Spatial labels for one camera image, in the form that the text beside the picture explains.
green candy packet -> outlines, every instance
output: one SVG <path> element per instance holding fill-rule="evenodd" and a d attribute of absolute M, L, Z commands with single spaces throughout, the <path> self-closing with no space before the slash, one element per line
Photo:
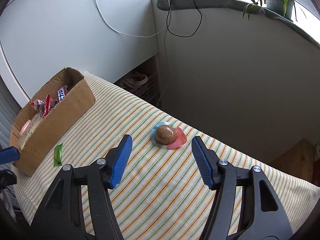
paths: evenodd
<path fill-rule="evenodd" d="M 62 146 L 63 146 L 63 143 L 57 145 L 54 148 L 54 163 L 53 163 L 54 167 L 62 166 L 62 161 L 61 161 Z"/>

striped tablecloth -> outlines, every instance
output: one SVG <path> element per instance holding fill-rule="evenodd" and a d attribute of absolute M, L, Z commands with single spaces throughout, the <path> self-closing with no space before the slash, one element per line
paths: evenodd
<path fill-rule="evenodd" d="M 271 168 L 220 141 L 180 122 L 136 96 L 88 72 L 95 105 L 60 139 L 63 164 L 89 165 L 115 147 L 124 134 L 133 138 L 133 149 L 121 183 L 110 198 L 125 239 L 198 239 L 208 217 L 215 192 L 203 184 L 191 152 L 191 139 L 199 135 L 219 158 L 234 166 L 260 166 L 275 188 L 293 231 L 306 220 L 320 197 L 320 188 Z M 159 149 L 150 140 L 160 121 L 173 122 L 187 135 L 176 150 Z M 60 168 L 53 167 L 53 150 L 28 177 L 12 166 L 18 178 L 14 190 L 29 223 Z M 94 234 L 88 192 L 82 188 L 87 232 Z M 236 191 L 229 233 L 237 230 L 241 188 Z"/>

egg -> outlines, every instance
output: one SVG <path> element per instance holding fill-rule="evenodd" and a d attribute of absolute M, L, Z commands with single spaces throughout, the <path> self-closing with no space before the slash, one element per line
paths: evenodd
<path fill-rule="evenodd" d="M 161 144 L 171 144 L 177 136 L 176 130 L 170 125 L 160 125 L 156 130 L 156 141 Z"/>

brown cardboard box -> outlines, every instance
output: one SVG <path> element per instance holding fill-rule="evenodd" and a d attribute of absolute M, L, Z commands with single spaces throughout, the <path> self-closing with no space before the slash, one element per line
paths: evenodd
<path fill-rule="evenodd" d="M 83 75 L 73 68 L 61 70 L 34 95 L 30 102 L 35 99 L 42 100 L 46 95 L 56 100 L 56 93 L 63 85 L 68 86 L 68 94 L 37 126 L 21 150 L 20 159 L 13 163 L 15 167 L 29 176 L 35 172 L 59 139 L 95 103 L 94 95 Z M 18 146 L 21 128 L 36 113 L 37 111 L 30 104 L 20 111 L 11 128 L 11 146 Z"/>

metal screw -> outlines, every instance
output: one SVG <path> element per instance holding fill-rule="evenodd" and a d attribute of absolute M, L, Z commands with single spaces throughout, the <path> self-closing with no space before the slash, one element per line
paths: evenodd
<path fill-rule="evenodd" d="M 228 164 L 228 161 L 227 161 L 227 160 L 222 159 L 222 160 L 219 160 L 219 163 L 220 163 L 220 165 L 225 166 L 225 165 L 227 165 L 227 164 Z"/>
<path fill-rule="evenodd" d="M 259 166 L 253 166 L 253 170 L 255 172 L 260 172 L 261 171 L 261 168 Z"/>
<path fill-rule="evenodd" d="M 63 169 L 64 171 L 68 171 L 68 170 L 71 169 L 71 165 L 70 165 L 70 164 L 63 165 L 62 169 Z"/>
<path fill-rule="evenodd" d="M 105 163 L 106 163 L 106 160 L 104 158 L 100 158 L 97 160 L 97 164 L 99 164 L 99 165 L 103 165 Z"/>

